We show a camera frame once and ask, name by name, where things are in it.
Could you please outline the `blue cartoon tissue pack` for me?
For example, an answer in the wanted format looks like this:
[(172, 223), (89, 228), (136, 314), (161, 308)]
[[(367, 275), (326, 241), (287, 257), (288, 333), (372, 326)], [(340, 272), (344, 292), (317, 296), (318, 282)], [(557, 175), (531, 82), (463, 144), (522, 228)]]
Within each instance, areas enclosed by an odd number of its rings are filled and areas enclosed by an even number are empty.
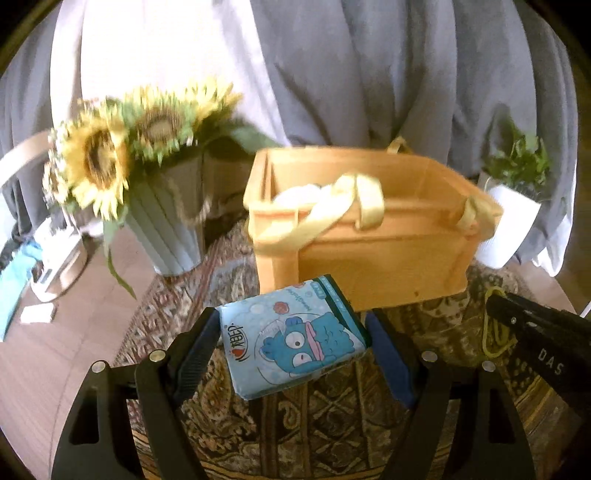
[(232, 386), (245, 400), (318, 378), (370, 347), (369, 333), (330, 275), (217, 311)]

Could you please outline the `white plant pot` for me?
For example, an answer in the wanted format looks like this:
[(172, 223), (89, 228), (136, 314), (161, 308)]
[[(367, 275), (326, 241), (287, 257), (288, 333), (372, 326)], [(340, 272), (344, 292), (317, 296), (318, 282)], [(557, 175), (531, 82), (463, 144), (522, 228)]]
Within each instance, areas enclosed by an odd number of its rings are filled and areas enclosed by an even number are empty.
[(495, 235), (482, 243), (476, 259), (492, 269), (503, 268), (531, 230), (541, 204), (481, 173), (478, 186), (503, 209)]

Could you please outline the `white remote control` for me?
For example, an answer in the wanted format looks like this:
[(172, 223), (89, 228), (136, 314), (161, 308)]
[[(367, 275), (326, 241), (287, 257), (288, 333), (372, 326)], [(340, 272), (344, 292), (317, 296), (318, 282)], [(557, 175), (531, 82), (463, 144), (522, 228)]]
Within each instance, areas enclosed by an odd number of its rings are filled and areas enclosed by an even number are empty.
[(49, 324), (55, 316), (56, 306), (53, 303), (30, 305), (23, 308), (20, 323), (23, 325)]

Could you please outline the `patterned oriental rug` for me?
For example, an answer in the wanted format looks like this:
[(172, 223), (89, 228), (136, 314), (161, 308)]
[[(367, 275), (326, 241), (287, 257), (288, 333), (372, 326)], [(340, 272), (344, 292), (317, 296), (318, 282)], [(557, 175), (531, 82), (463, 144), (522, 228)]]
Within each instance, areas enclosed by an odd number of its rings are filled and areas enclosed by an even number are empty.
[[(242, 219), (209, 222), (205, 241), (207, 256), (197, 268), (152, 282), (116, 356), (117, 365), (137, 363), (151, 351), (167, 348), (204, 308), (259, 291)], [(450, 363), (473, 365), (487, 351), (497, 354), (537, 476), (548, 479), (558, 470), (577, 422), (515, 349), (501, 348), (497, 326), (484, 317), (484, 297), (493, 287), (529, 295), (515, 270), (473, 263), (463, 293), (397, 307), (388, 311), (388, 318), (417, 345), (437, 348)], [(375, 479), (404, 430), (408, 412), (391, 396), (369, 353), (318, 380), (245, 401), (233, 391), (224, 354), (216, 349), (179, 418), (213, 479)]]

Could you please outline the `grey ribbed vase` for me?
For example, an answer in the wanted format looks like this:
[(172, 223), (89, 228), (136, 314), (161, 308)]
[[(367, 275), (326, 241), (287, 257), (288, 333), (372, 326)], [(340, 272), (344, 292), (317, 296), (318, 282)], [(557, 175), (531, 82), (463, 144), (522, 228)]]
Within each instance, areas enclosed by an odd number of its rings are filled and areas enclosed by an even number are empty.
[(130, 184), (125, 223), (161, 276), (182, 275), (204, 261), (201, 166), (192, 158)]

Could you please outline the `orange plastic storage crate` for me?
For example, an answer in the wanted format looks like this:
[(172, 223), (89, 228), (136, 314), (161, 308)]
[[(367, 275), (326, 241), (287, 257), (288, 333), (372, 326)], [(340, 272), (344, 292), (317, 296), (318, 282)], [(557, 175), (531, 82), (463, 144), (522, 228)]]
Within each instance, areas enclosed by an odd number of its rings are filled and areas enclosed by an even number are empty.
[(330, 275), (358, 311), (464, 291), (503, 214), (436, 160), (321, 146), (259, 151), (243, 203), (263, 292)]

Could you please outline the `white sheer curtain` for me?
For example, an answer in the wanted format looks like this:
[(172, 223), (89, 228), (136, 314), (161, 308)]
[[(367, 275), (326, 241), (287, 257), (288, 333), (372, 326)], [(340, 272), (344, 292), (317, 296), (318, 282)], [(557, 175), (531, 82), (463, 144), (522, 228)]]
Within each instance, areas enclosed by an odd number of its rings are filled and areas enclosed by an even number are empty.
[(249, 1), (64, 1), (50, 61), (52, 120), (78, 99), (141, 86), (183, 89), (214, 77), (242, 95), (238, 111), (281, 145), (283, 121)]

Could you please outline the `green leafy houseplant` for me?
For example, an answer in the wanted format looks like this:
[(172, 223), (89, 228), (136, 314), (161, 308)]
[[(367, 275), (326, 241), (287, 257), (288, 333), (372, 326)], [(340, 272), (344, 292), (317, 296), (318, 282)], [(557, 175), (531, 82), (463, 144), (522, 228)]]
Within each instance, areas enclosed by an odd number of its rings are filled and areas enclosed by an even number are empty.
[(510, 142), (491, 153), (484, 171), (495, 181), (525, 197), (541, 202), (550, 189), (551, 159), (541, 137), (527, 133), (509, 118)]

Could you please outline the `sunflower bouquet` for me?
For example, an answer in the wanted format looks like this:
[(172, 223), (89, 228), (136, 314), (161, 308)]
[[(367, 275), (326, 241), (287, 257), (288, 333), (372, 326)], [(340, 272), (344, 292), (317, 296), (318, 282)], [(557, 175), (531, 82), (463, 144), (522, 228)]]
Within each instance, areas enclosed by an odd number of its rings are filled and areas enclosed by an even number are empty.
[(105, 222), (122, 222), (139, 179), (229, 140), (243, 152), (276, 146), (238, 115), (242, 95), (208, 77), (184, 89), (143, 86), (121, 98), (81, 100), (76, 115), (49, 135), (43, 170), (48, 206), (89, 208)]

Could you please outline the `wooden chair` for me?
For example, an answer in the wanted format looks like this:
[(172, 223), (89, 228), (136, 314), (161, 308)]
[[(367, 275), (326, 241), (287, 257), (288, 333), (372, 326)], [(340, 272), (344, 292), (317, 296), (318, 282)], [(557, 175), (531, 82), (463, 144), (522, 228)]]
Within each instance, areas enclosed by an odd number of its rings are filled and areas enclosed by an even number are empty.
[(1, 158), (1, 186), (4, 186), (20, 170), (47, 154), (50, 148), (49, 134), (49, 130), (36, 133), (8, 151)]

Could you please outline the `grey curtain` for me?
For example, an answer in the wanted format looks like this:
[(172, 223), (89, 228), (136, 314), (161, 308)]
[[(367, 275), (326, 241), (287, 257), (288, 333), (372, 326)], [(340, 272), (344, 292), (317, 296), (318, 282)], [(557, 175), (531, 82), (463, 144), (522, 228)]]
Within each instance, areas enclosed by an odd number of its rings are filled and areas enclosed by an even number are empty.
[[(57, 8), (1, 75), (1, 148), (50, 128)], [(510, 142), (541, 137), (550, 192), (515, 253), (560, 272), (576, 190), (578, 111), (567, 50), (523, 1), (249, 1), (286, 145), (383, 148), (404, 138), (466, 177)]]

